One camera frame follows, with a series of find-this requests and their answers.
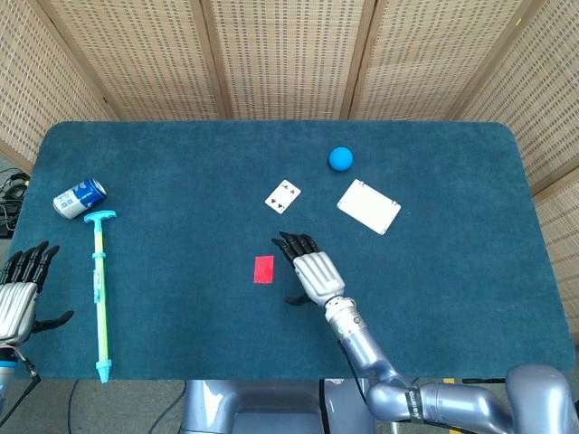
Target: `black cable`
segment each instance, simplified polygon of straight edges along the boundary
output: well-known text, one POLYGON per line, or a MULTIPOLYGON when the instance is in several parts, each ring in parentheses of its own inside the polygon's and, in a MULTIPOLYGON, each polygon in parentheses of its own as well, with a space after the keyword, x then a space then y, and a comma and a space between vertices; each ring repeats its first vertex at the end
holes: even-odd
POLYGON ((177 396, 175 398, 175 400, 171 403, 171 405, 169 405, 165 411, 163 411, 159 417, 157 418, 157 420, 155 420, 155 422, 153 422, 153 425, 151 425, 150 430, 148 431, 148 434, 153 434, 153 429, 155 429, 155 427, 158 425, 158 423, 165 417, 165 415, 170 412, 179 401, 181 401, 181 398, 183 398, 183 395, 185 395, 185 391, 187 390, 187 381, 183 381, 183 390, 181 391, 181 393, 179 393, 179 396, 177 396))
POLYGON ((79 381, 80 380, 77 380, 76 382, 74 382, 74 384, 72 385, 71 393, 69 394, 69 405, 68 405, 68 410, 66 412, 66 421, 67 421, 67 427, 69 428, 69 434, 72 434, 72 427, 71 427, 72 397, 74 396, 74 391, 76 391, 76 387, 79 385, 79 381))
POLYGON ((356 380, 356 386, 358 388, 358 391, 360 392, 360 396, 362 397, 362 401, 364 401, 364 404, 365 404, 365 395, 364 395, 364 392, 362 391, 362 386, 360 385, 360 381, 359 381, 358 376, 356 374, 356 370, 354 369, 354 365, 352 364, 352 361, 348 357, 347 352, 346 352, 346 348, 344 348, 342 343, 340 341, 337 341, 337 344, 340 346, 340 350, 342 350, 342 353, 346 357, 347 365, 350 367, 350 371, 352 371, 352 375, 354 375, 354 379, 356 380))
POLYGON ((329 417, 327 416, 327 406, 326 406, 326 380, 321 378, 318 382, 318 400, 319 400, 319 411, 322 416, 322 427, 324 429, 324 434, 330 434, 329 432, 329 417))
POLYGON ((435 422, 425 421, 424 425, 430 425, 431 427, 438 427, 438 428, 444 428, 444 429, 454 429, 455 431, 461 432, 462 434, 477 434, 474 431, 469 431, 467 429, 459 428, 459 427, 453 427, 452 425, 446 425, 444 423, 435 423, 435 422))
POLYGON ((0 174, 3 174, 4 172, 8 172, 9 170, 19 170, 20 172, 22 172, 22 170, 20 170, 18 167, 10 167, 8 169, 0 170, 0 174))
POLYGON ((0 427, 2 427, 8 419, 10 419, 10 416, 12 416, 12 413, 14 413, 16 411, 16 409, 18 408, 18 406, 22 403, 22 401, 24 401, 24 398, 26 398, 30 394, 30 392, 33 391, 33 389, 36 387, 36 385, 42 380, 40 378, 40 375, 36 371, 36 368, 34 367, 33 363, 29 359, 25 358, 24 356, 21 356, 21 357, 22 357, 22 361, 23 361, 24 365, 26 366, 26 371, 28 371, 28 373, 30 374, 32 381, 30 382, 30 384, 28 384, 28 387, 26 387, 24 392, 22 392, 22 395, 20 395, 20 398, 18 398, 18 401, 16 401, 16 403, 12 406, 12 408, 6 413, 4 418, 2 420, 0 420, 0 427))

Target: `robotic arm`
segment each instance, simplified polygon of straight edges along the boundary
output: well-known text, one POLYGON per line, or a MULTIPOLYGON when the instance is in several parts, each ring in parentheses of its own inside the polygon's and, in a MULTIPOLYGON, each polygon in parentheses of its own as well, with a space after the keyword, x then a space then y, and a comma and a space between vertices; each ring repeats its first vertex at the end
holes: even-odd
POLYGON ((355 368, 372 373, 378 383, 366 395, 370 412, 380 420, 412 421, 475 429, 491 434, 579 433, 565 377, 551 366, 526 365, 511 370, 507 391, 512 415, 491 392, 478 386, 431 383, 413 387, 395 370, 372 337, 329 256, 308 235, 280 232, 280 247, 306 290, 287 297, 293 306, 313 301, 326 309, 326 320, 355 368))

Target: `blue ball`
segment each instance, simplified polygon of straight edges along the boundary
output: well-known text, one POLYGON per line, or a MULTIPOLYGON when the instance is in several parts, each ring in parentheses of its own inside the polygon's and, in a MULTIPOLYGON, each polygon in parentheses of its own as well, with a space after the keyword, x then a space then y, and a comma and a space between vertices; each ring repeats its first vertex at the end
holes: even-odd
POLYGON ((345 172, 352 167, 354 155, 347 147, 336 147, 330 152, 328 162, 332 169, 338 172, 345 172))

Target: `woven wall panel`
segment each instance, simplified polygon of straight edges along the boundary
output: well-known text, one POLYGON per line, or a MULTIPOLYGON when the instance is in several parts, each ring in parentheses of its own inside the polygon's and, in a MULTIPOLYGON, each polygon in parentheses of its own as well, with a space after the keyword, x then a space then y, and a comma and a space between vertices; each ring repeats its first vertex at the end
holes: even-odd
POLYGON ((520 3, 386 1, 352 118, 445 118, 520 3))
POLYGON ((236 118, 337 118, 363 0, 212 0, 236 118))
POLYGON ((69 119, 109 119, 99 97, 21 0, 0 2, 0 142, 29 167, 46 130, 69 119))
POLYGON ((569 324, 579 332, 579 181, 537 204, 536 211, 569 324))
POLYGON ((463 118, 508 125, 531 185, 579 156, 579 2, 539 9, 463 118))
POLYGON ((189 2, 49 3, 122 118, 218 117, 189 2))

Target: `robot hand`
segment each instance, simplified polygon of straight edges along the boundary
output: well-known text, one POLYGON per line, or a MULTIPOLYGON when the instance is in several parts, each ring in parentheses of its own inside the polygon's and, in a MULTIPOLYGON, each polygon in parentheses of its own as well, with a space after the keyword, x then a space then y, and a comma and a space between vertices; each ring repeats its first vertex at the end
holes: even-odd
POLYGON ((344 280, 337 272, 332 259, 319 250, 318 245, 309 235, 295 235, 280 232, 283 240, 272 238, 298 275, 299 281, 306 289, 301 297, 286 297, 286 302, 300 306, 309 301, 325 306, 326 303, 344 294, 344 280))
POLYGON ((36 298, 43 290, 51 260, 59 250, 47 251, 48 241, 22 253, 17 251, 0 273, 0 346, 19 346, 30 333, 39 333, 65 324, 73 311, 60 318, 36 321, 36 298))

